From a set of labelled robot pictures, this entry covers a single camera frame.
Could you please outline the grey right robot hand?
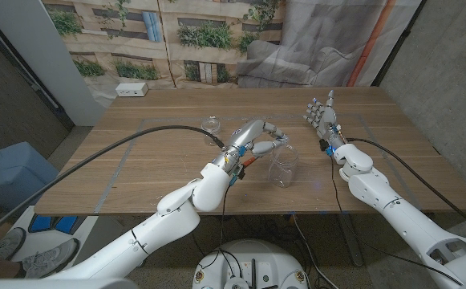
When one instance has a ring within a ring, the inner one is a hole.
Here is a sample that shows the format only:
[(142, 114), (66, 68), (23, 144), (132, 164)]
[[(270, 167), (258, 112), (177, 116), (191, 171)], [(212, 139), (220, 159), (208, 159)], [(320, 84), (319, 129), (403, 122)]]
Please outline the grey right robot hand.
[(346, 141), (340, 136), (340, 127), (338, 126), (334, 104), (334, 91), (330, 90), (328, 99), (322, 104), (316, 98), (310, 104), (307, 104), (304, 119), (316, 129), (320, 139), (326, 141), (332, 148), (343, 146)]

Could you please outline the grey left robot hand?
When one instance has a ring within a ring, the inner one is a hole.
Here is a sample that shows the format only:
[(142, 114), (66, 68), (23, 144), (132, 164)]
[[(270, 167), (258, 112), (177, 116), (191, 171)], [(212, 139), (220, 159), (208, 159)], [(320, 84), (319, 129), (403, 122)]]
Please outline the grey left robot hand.
[[(264, 132), (272, 136), (274, 140), (255, 143), (254, 140)], [(251, 120), (236, 130), (226, 145), (236, 149), (244, 148), (245, 151), (250, 150), (254, 157), (262, 157), (286, 145), (288, 141), (289, 137), (275, 125), (264, 120)]]

